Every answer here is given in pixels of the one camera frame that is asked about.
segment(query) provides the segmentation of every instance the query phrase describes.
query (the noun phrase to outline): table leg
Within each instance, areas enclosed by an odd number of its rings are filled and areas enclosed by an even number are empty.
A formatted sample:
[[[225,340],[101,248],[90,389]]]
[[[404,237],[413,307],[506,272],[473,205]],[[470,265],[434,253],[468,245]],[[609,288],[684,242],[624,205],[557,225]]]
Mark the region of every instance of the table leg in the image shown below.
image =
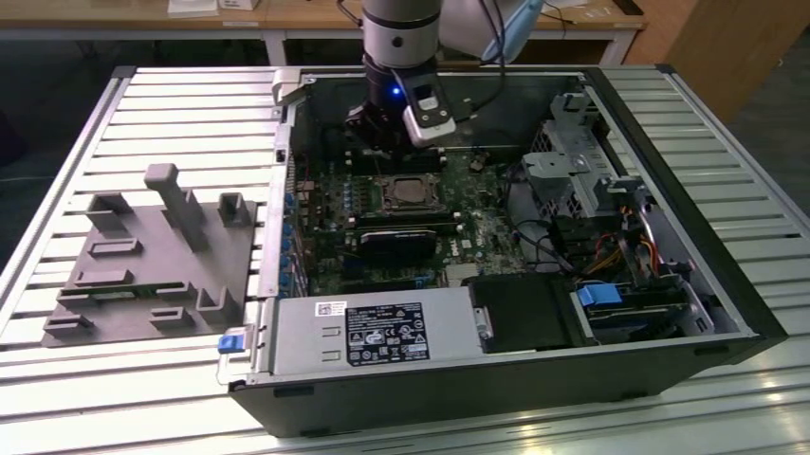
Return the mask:
[[[267,58],[273,66],[287,66],[287,55],[283,51],[283,42],[286,40],[285,30],[265,30],[262,39],[267,47]]]
[[[602,54],[602,61],[600,64],[622,64],[625,56],[630,50],[633,39],[638,30],[617,30],[614,38],[608,44],[605,53]]]

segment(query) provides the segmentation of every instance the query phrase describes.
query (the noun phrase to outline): motherboard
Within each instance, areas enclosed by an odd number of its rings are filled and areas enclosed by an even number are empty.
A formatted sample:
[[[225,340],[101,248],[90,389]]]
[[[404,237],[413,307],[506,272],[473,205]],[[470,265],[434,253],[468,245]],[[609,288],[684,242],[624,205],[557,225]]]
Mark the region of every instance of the motherboard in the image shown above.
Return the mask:
[[[484,150],[442,151],[434,173],[384,173],[366,159],[361,172],[352,159],[302,170],[310,295],[461,286],[528,269],[501,203],[505,165]]]

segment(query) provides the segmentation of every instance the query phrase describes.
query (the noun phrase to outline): blue latch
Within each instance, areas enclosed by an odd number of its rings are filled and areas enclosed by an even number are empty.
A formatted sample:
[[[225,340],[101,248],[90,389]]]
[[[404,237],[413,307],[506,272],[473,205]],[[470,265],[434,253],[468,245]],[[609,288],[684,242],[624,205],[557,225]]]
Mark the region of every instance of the blue latch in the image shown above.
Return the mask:
[[[219,354],[245,353],[245,335],[223,335],[217,345]]]
[[[586,284],[577,291],[582,306],[602,305],[608,303],[622,303],[622,295],[616,284]]]

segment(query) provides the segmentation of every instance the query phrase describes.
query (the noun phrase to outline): barcode label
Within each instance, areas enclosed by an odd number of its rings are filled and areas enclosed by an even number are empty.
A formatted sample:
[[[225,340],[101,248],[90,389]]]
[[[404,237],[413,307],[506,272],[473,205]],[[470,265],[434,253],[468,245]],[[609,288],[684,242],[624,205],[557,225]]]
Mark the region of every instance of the barcode label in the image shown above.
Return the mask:
[[[346,301],[319,301],[315,303],[315,316],[344,316]]]

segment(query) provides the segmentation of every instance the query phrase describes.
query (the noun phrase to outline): circuit board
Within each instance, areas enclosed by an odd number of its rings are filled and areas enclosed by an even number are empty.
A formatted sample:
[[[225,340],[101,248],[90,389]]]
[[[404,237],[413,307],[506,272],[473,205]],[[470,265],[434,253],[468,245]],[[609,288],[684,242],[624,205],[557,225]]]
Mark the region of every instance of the circuit board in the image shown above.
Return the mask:
[[[504,169],[472,166],[477,159],[472,150],[448,152],[446,157],[441,173],[420,175],[353,175],[352,168],[331,164],[314,178],[315,185],[306,182],[299,187],[309,190],[299,191],[299,201],[306,202],[301,224],[310,295],[448,287],[458,285],[453,277],[449,279],[449,270],[482,275],[528,269],[500,208]],[[397,197],[393,208],[386,188],[396,180],[405,182],[405,190],[390,196]],[[356,223],[361,217],[374,221],[392,215],[394,209],[410,210],[409,214],[449,213],[453,223],[450,229],[445,221],[418,223],[437,232],[429,259],[418,264],[370,265],[357,254],[362,230]]]

